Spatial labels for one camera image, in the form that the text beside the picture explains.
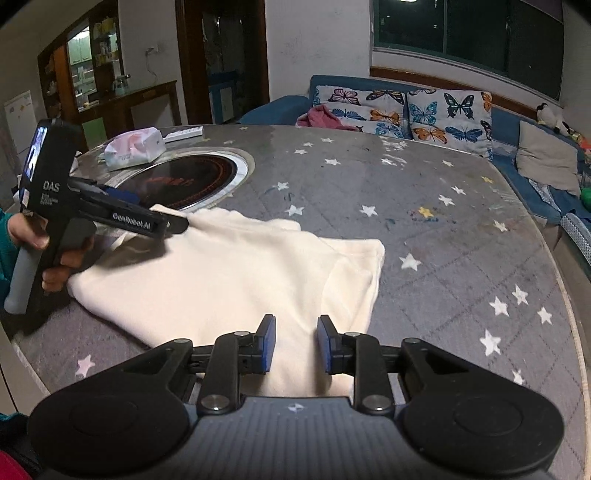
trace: pink cloth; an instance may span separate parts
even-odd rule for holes
[[[295,123],[298,127],[316,127],[316,128],[334,128],[337,130],[357,131],[357,127],[343,125],[327,105],[321,104],[313,106],[308,113],[298,117]]]

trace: butterfly pillow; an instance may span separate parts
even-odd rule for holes
[[[394,90],[352,90],[320,85],[314,104],[325,103],[343,125],[353,125],[364,133],[410,138],[404,120],[404,94]]]
[[[471,90],[416,90],[407,95],[415,140],[488,157],[492,96]]]

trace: remote control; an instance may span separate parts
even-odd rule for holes
[[[166,135],[166,137],[164,137],[164,143],[185,140],[187,138],[198,137],[199,135],[203,135],[203,127],[186,128]]]

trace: blue blanket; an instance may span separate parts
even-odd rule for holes
[[[552,198],[560,208],[563,216],[572,212],[581,220],[585,221],[588,226],[591,225],[591,212],[583,206],[583,203],[579,198],[565,190],[557,190],[554,187],[550,187],[549,189]]]

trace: blue gripper pad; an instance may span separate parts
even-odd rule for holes
[[[318,340],[318,346],[320,348],[320,357],[324,366],[324,371],[330,373],[330,339],[328,332],[324,328],[324,324],[318,318],[318,328],[316,329],[316,338]]]
[[[271,370],[271,361],[273,360],[273,352],[275,351],[275,338],[277,335],[277,321],[272,317],[263,337],[262,343],[262,361],[265,372]]]
[[[103,188],[103,191],[110,197],[123,200],[127,203],[133,203],[134,205],[139,204],[139,197],[133,192],[128,192],[127,190],[114,189],[113,187]]]

